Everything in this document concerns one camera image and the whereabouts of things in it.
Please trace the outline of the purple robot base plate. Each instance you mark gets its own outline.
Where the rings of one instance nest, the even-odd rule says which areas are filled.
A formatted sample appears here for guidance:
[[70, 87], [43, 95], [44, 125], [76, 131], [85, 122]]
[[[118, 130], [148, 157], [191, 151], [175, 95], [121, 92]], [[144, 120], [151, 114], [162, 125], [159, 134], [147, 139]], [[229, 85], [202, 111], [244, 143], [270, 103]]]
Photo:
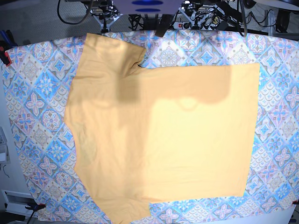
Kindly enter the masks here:
[[175, 14], [183, 0], [113, 0], [121, 14]]

